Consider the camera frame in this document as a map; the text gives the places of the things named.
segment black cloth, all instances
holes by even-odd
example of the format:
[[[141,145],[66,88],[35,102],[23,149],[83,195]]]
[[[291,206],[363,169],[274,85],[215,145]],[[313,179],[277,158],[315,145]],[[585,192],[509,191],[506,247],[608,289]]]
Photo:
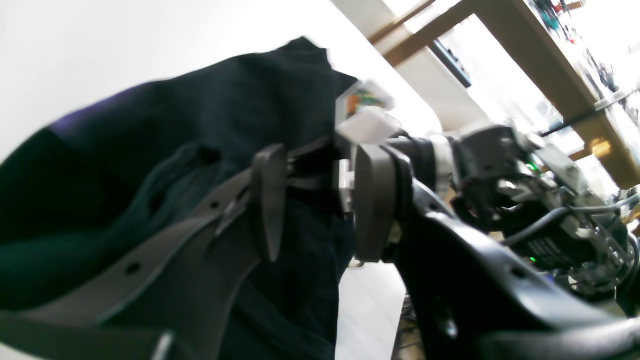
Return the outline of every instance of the black cloth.
[[[333,133],[355,79],[300,38],[145,83],[42,129],[0,166],[0,308],[24,309],[91,279],[183,218],[271,143]],[[331,359],[352,224],[324,201],[287,199],[278,261],[243,284],[223,359]]]

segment black plastic part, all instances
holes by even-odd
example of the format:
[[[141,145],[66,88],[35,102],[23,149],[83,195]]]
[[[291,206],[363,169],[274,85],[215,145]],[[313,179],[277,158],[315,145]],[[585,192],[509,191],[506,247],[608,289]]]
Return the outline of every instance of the black plastic part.
[[[260,257],[275,261],[280,252],[287,196],[287,155],[271,145],[253,157],[249,214]]]
[[[433,51],[433,54],[442,62],[447,70],[460,82],[462,86],[468,88],[471,86],[471,79],[469,76],[462,71],[460,65],[456,63],[456,60],[449,54],[447,49],[442,45],[442,43],[436,39],[431,44],[429,44],[429,48]]]
[[[435,189],[436,159],[431,141],[425,138],[400,137],[388,139],[385,145],[391,146],[409,157],[413,167],[413,176],[429,189]]]
[[[500,332],[480,339],[486,360],[632,360],[640,357],[640,320],[563,332]]]
[[[398,170],[410,168],[406,156],[388,153],[400,177],[396,193],[413,189],[412,200],[396,202],[402,237],[394,245],[394,263],[412,299],[427,359],[484,359],[477,341],[495,332],[553,334],[615,321],[558,288],[493,239],[445,215],[433,192],[417,186],[416,179],[405,179],[410,172]],[[368,174],[378,172],[367,169]],[[356,227],[363,225],[356,218]]]
[[[387,246],[396,208],[396,173],[391,155],[378,145],[356,150],[353,205],[356,257],[378,262]]]
[[[168,331],[159,329],[75,328],[0,314],[5,345],[46,360],[165,360],[169,350],[189,359]]]
[[[453,143],[452,150],[462,183],[512,179],[520,173],[516,161],[524,155],[508,126],[465,135]]]
[[[634,250],[634,263],[631,266],[629,275],[618,286],[616,286],[616,302],[629,318],[640,314],[640,245],[634,235],[629,235],[629,242]]]

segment black cable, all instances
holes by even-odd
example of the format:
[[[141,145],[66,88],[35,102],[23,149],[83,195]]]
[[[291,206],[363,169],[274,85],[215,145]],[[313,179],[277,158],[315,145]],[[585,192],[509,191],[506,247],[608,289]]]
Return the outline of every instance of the black cable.
[[[560,131],[566,127],[570,127],[572,125],[576,125],[577,123],[590,119],[591,117],[594,117],[595,115],[597,115],[600,112],[603,112],[605,109],[607,109],[608,107],[617,104],[618,101],[622,100],[622,99],[626,99],[627,97],[631,96],[633,93],[635,93],[636,91],[639,91],[640,88],[636,88],[634,90],[628,91],[628,92],[624,92],[623,90],[619,90],[615,93],[613,93],[610,97],[610,101],[607,101],[605,103],[603,103],[602,105],[595,107],[589,111],[587,111],[586,113],[580,114],[577,117],[573,118],[573,119],[567,119],[564,120],[560,125],[551,127],[549,130],[547,131],[541,131],[540,133],[538,133],[538,135],[545,137],[547,135],[551,135],[553,133],[555,133],[556,131]]]
[[[640,200],[640,195],[639,194],[635,194],[635,195],[631,195],[630,197],[627,197],[624,200],[620,200],[617,203],[613,204],[613,205],[606,205],[606,206],[588,206],[585,208],[570,208],[572,211],[575,211],[576,213],[583,213],[583,214],[599,214],[599,213],[606,213],[608,211],[614,211],[617,209],[622,208],[624,205],[628,205],[631,202],[637,202]]]
[[[561,217],[565,217],[566,215],[569,215],[571,212],[575,212],[575,213],[583,213],[583,214],[600,214],[600,213],[607,213],[610,211],[614,211],[617,209],[620,209],[621,207],[623,207],[624,205],[629,204],[630,202],[634,202],[634,201],[638,201],[640,199],[640,195],[639,194],[635,194],[633,196],[630,196],[624,200],[618,201],[617,203],[613,204],[613,205],[607,205],[607,206],[591,206],[591,207],[585,207],[585,208],[557,208],[557,209],[553,209],[552,211],[549,211],[545,216],[541,217],[538,221],[536,221],[535,223],[529,225],[528,227],[526,227],[524,230],[521,230],[511,236],[509,236],[508,238],[504,239],[504,241],[502,242],[503,245],[505,246],[512,246],[515,243],[518,243],[526,238],[528,238],[529,236],[533,235],[534,233],[537,233],[538,231],[542,230],[545,226],[551,224],[552,222],[556,221],[557,219],[561,218]]]

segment robotic arm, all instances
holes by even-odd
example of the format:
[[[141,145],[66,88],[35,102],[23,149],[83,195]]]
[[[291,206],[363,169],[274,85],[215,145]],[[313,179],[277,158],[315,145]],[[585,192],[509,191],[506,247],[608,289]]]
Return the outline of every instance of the robotic arm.
[[[327,158],[335,143],[340,155]],[[217,359],[240,284],[278,255],[287,187],[331,186],[300,166],[321,158],[336,161],[356,256],[393,262],[401,274],[428,359],[637,355],[640,322],[607,315],[541,274],[571,277],[581,295],[637,288],[635,238],[563,156],[507,126],[453,141],[339,136],[288,154],[272,145],[187,220],[95,279],[42,307],[0,313],[0,340],[51,360]],[[451,173],[455,212],[436,194]],[[502,231],[504,243],[487,231]]]

